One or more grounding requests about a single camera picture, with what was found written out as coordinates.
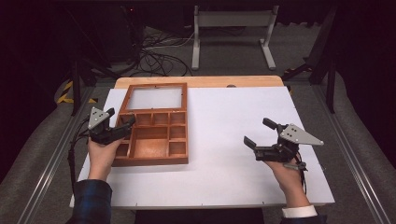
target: gray floor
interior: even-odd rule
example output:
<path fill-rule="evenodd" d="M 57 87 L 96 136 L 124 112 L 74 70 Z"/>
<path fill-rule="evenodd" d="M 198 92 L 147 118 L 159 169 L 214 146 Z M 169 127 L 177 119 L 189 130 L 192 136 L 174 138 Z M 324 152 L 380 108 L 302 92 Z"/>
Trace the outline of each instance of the gray floor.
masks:
<path fill-rule="evenodd" d="M 200 69 L 194 76 L 242 76 L 242 75 L 279 75 L 288 68 L 302 64 L 303 57 L 309 54 L 319 27 L 306 28 L 302 25 L 278 25 L 273 33 L 270 49 L 273 53 L 276 70 L 269 71 L 259 47 L 258 39 L 262 28 L 249 28 L 240 36 L 226 35 L 219 31 L 205 31 L 201 39 Z M 191 64 L 192 42 L 179 48 L 155 49 L 176 56 L 188 65 Z M 171 75 L 177 76 L 183 71 L 176 66 Z M 319 87 L 312 87 L 306 82 L 309 74 L 302 74 L 285 84 L 291 85 L 291 98 L 296 105 L 304 127 L 315 136 L 320 136 L 326 143 L 324 147 L 314 147 L 318 159 L 325 168 L 324 174 L 332 189 L 335 203 L 318 207 L 318 211 L 329 216 L 329 223 L 396 223 L 396 171 L 389 164 L 373 137 L 365 129 L 352 105 L 347 99 L 343 80 L 337 76 L 335 91 L 335 115 L 326 113 L 318 92 L 325 89 L 325 81 Z M 102 107 L 109 89 L 114 81 L 101 79 L 96 88 L 83 87 L 88 97 L 99 98 L 94 104 Z M 87 115 L 93 104 L 82 108 L 82 115 Z M 71 216 L 69 208 L 71 188 L 67 164 L 67 149 L 57 149 L 60 139 L 67 130 L 68 123 L 73 122 L 70 114 L 72 105 L 59 104 L 31 135 L 6 179 L 0 185 L 0 223 L 17 223 L 20 217 L 31 223 L 65 223 Z M 352 148 L 361 164 L 375 196 L 368 198 L 361 185 L 361 175 L 350 164 L 343 150 L 343 142 L 332 126 L 332 119 L 339 121 L 343 136 Z M 79 142 L 77 147 L 77 168 L 81 168 L 86 157 L 85 145 Z M 50 176 L 41 192 L 29 202 L 35 186 L 42 179 L 50 161 L 59 158 L 59 165 L 52 166 L 54 175 Z M 379 201 L 388 219 L 378 220 L 371 201 Z M 280 207 L 263 208 L 265 223 L 279 223 Z M 134 214 L 127 210 L 113 210 L 112 223 L 134 223 Z"/>

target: wooden tray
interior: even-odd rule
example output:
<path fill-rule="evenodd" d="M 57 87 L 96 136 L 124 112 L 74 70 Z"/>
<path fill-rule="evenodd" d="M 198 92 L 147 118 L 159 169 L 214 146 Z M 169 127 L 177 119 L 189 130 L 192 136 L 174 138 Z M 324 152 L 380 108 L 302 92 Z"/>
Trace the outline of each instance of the wooden tray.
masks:
<path fill-rule="evenodd" d="M 117 149 L 113 166 L 189 163 L 187 83 L 131 85 L 117 125 L 132 114 L 132 134 Z"/>

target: dark jacket sleeve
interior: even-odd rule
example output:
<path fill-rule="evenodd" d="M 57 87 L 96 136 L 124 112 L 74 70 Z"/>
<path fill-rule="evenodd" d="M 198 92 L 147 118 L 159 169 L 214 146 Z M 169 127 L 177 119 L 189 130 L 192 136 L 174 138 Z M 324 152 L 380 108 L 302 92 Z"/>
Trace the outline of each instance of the dark jacket sleeve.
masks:
<path fill-rule="evenodd" d="M 111 193 L 111 187 L 102 180 L 77 182 L 73 216 L 66 223 L 110 223 Z"/>
<path fill-rule="evenodd" d="M 280 224 L 326 224 L 326 216 L 317 215 L 316 217 L 282 218 Z"/>

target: white table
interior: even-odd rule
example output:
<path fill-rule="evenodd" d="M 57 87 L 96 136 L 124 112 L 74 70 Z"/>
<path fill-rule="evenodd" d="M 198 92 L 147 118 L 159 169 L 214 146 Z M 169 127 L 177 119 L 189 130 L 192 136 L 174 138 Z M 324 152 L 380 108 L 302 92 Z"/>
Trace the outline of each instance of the white table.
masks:
<path fill-rule="evenodd" d="M 113 89 L 107 97 L 104 110 L 116 110 L 110 126 L 125 92 Z M 107 179 L 112 206 L 139 210 L 285 203 L 272 171 L 255 161 L 243 143 L 245 135 L 258 146 L 276 142 L 276 131 L 262 125 L 264 117 L 304 128 L 286 87 L 188 88 L 189 164 L 112 168 Z M 300 146 L 300 152 L 309 170 L 305 177 L 310 202 L 334 203 L 313 148 Z M 88 172 L 87 157 L 78 180 Z"/>

